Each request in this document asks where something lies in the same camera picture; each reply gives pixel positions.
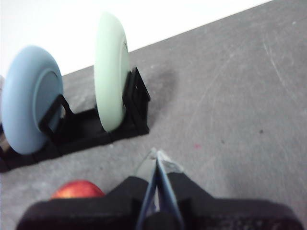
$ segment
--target blue plate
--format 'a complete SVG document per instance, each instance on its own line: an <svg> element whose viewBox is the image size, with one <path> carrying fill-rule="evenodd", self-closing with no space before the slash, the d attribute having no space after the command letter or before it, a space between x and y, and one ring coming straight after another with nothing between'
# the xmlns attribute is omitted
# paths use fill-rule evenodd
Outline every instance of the blue plate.
<svg viewBox="0 0 307 230"><path fill-rule="evenodd" d="M4 134L16 152L31 154L43 147L47 137L38 123L59 94L63 82L54 58L42 48L24 48L8 71L1 104ZM49 123L52 130L60 115L59 109Z"/></svg>

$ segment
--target wall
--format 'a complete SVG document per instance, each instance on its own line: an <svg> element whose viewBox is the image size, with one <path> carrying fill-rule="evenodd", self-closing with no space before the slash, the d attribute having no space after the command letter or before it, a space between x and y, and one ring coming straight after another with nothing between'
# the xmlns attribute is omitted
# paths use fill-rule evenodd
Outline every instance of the wall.
<svg viewBox="0 0 307 230"><path fill-rule="evenodd" d="M267 1L2 0L0 74L26 45L50 52L62 74L92 65L101 11L122 21L132 51Z"/></svg>

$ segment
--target black stand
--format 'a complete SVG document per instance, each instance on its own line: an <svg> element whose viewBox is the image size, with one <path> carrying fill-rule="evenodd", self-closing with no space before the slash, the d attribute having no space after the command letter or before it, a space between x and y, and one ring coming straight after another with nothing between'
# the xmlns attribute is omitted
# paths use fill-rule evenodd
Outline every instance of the black stand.
<svg viewBox="0 0 307 230"><path fill-rule="evenodd" d="M126 115L122 124L112 132L106 132L99 119L96 108L74 114L63 95L59 95L39 123L40 130L48 137L47 144L38 152L21 155L8 144L1 128L0 172L53 159L64 154L84 150L113 141L131 138L149 133L147 126L147 111L150 96L135 67L127 77L123 94ZM65 110L65 116L60 119L55 132L49 127L49 122L60 107Z"/></svg>

